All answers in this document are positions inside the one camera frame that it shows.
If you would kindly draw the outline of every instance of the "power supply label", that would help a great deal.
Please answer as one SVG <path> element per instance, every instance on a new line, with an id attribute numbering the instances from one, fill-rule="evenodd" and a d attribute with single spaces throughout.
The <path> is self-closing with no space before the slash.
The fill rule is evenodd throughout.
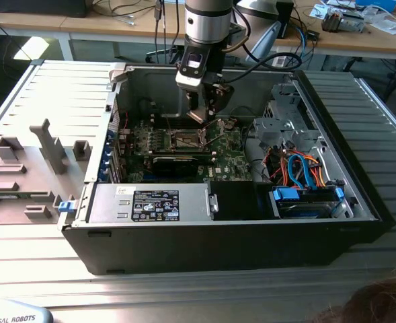
<path id="1" fill-rule="evenodd" d="M 133 194 L 134 222 L 179 221 L 177 190 L 136 190 Z"/>

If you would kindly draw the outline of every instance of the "blue latch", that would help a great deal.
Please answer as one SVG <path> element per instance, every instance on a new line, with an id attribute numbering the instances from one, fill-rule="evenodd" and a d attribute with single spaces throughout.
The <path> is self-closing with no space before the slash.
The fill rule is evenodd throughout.
<path id="1" fill-rule="evenodd" d="M 59 212 L 73 213 L 76 211 L 74 201 L 63 201 L 58 205 Z"/>
<path id="2" fill-rule="evenodd" d="M 274 191 L 274 199 L 279 200 L 299 200 L 298 190 L 295 188 L 276 188 Z"/>
<path id="3" fill-rule="evenodd" d="M 338 196 L 339 200 L 342 200 L 344 198 L 344 196 L 345 196 L 344 195 L 344 191 L 340 187 L 337 187 L 335 189 L 335 193 L 337 193 L 337 196 Z"/>

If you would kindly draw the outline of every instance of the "desk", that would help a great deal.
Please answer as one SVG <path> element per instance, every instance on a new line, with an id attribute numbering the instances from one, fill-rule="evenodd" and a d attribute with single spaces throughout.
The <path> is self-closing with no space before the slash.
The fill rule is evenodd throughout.
<path id="1" fill-rule="evenodd" d="M 128 1 L 112 0 L 112 7 L 125 3 L 128 3 Z M 316 0 L 302 0 L 298 5 L 301 19 L 310 29 L 320 32 L 320 39 L 315 49 L 315 54 L 396 59 L 396 35 L 392 36 L 371 26 L 367 26 L 361 34 L 324 32 L 321 29 L 321 20 L 307 16 L 315 3 Z M 143 0 L 140 5 L 119 9 L 118 12 L 126 13 L 152 4 L 152 1 Z M 98 6 L 98 9 L 108 13 L 108 8 L 104 2 L 102 2 L 101 6 Z M 176 31 L 175 5 L 167 4 L 166 11 L 167 44 L 171 44 Z M 56 38 L 61 44 L 64 59 L 73 60 L 71 40 L 153 43 L 155 29 L 153 10 L 142 11 L 134 14 L 134 16 L 135 26 L 130 26 L 114 17 L 105 17 L 93 11 L 89 12 L 86 18 L 0 13 L 0 25 L 12 36 Z M 159 26 L 158 43 L 163 43 L 162 33 L 163 30 Z M 295 33 L 294 30 L 289 30 L 287 38 L 276 41 L 274 50 L 278 52 L 294 51 L 299 45 L 299 39 Z M 184 6 L 180 5 L 180 34 L 176 44 L 183 44 L 183 38 Z"/>

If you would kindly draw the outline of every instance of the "floor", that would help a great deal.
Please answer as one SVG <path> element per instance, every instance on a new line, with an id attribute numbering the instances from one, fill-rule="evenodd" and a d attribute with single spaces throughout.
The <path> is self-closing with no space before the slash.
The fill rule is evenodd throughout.
<path id="1" fill-rule="evenodd" d="M 14 60 L 13 56 L 17 52 L 17 44 L 22 46 L 26 43 L 26 37 L 14 37 L 13 42 L 6 36 L 0 36 L 0 105 L 13 89 L 16 81 L 26 70 L 29 61 Z M 46 39 L 50 44 L 42 55 L 42 59 L 62 60 L 61 48 L 54 39 Z M 78 40 L 74 41 L 75 56 L 78 61 L 119 61 L 114 58 L 112 44 L 110 42 L 94 42 Z M 120 45 L 120 52 L 129 62 L 144 63 L 145 53 L 152 51 L 152 44 L 129 44 Z M 323 69 L 325 71 L 340 70 L 346 61 L 343 57 L 327 57 Z M 351 72 L 356 77 L 363 77 L 371 88 L 377 93 L 382 94 L 386 88 L 389 78 L 388 73 L 390 63 L 385 66 L 379 59 L 364 59 L 353 65 Z M 389 101 L 388 107 L 396 115 L 396 91 Z"/>

